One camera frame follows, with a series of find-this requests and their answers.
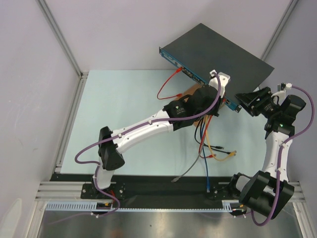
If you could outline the wooden base board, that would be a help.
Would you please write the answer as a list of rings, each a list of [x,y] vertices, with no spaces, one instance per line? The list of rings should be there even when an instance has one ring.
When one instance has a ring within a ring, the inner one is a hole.
[[[197,89],[201,88],[201,87],[202,87],[202,86],[201,86],[200,84],[195,84],[195,85],[193,85],[192,87],[190,87],[189,89],[187,89],[185,92],[179,94],[179,95],[174,99],[174,101],[180,99],[181,97],[183,97],[183,96],[185,96],[185,95],[193,95],[194,92],[195,92]],[[221,102],[221,104],[220,104],[220,108],[219,108],[219,109],[223,108],[224,106],[225,106],[225,99],[222,99],[222,102]],[[198,122],[199,122],[199,120],[196,120],[196,121],[193,123],[193,126],[197,127],[197,126],[198,126]]]

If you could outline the black network switch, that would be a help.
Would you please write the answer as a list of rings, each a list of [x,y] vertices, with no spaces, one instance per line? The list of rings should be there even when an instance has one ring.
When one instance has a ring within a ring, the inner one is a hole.
[[[210,72],[230,76],[225,87],[226,105],[239,112],[238,93],[253,92],[274,68],[247,50],[200,23],[159,49],[160,55],[200,85],[209,83]]]

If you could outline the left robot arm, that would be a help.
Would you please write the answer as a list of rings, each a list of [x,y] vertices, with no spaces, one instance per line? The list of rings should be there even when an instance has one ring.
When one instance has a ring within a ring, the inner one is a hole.
[[[224,93],[223,86],[218,89],[204,85],[192,95],[171,101],[156,114],[130,127],[117,131],[103,127],[99,134],[101,143],[98,150],[101,165],[92,186],[93,195],[97,198],[108,195],[114,171],[125,164],[124,152],[154,135],[191,126],[205,115],[216,116]]]

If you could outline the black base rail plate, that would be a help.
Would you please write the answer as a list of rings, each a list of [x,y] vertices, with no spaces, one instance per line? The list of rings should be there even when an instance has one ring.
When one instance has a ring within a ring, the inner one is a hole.
[[[240,198],[240,191],[234,188],[237,176],[234,177],[182,177],[172,182],[167,176],[123,176],[114,175],[110,187],[99,192],[91,175],[60,174],[51,181],[82,182],[81,199],[103,200],[117,198],[114,205],[121,202],[189,205],[191,203],[210,204],[212,201],[238,200],[249,208],[256,209],[264,202],[271,205],[274,196],[260,186],[246,198]]]

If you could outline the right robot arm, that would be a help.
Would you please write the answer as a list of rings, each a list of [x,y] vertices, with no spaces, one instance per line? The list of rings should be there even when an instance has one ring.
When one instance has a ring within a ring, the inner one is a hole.
[[[265,216],[262,225],[274,219],[294,194],[286,170],[288,151],[298,136],[293,122],[306,102],[296,95],[287,95],[286,91],[292,88],[292,84],[282,83],[276,93],[265,87],[236,94],[240,105],[251,116],[263,115],[267,119],[264,126],[266,153],[263,168],[253,177],[237,173],[231,178],[228,193],[252,213]]]

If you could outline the aluminium frame profile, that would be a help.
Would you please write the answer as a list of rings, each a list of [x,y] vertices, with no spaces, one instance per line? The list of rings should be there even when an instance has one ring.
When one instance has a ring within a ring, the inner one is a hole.
[[[51,178],[58,177],[62,167],[65,152],[75,122],[76,114],[79,108],[81,97],[87,81],[89,73],[83,72],[79,77],[78,84],[71,102],[70,111],[67,116],[67,121],[63,130],[63,134],[58,146],[58,150],[54,159],[54,166]],[[81,182],[69,181],[42,181],[40,182],[36,201],[58,201],[58,200],[76,200],[80,195],[79,185]]]

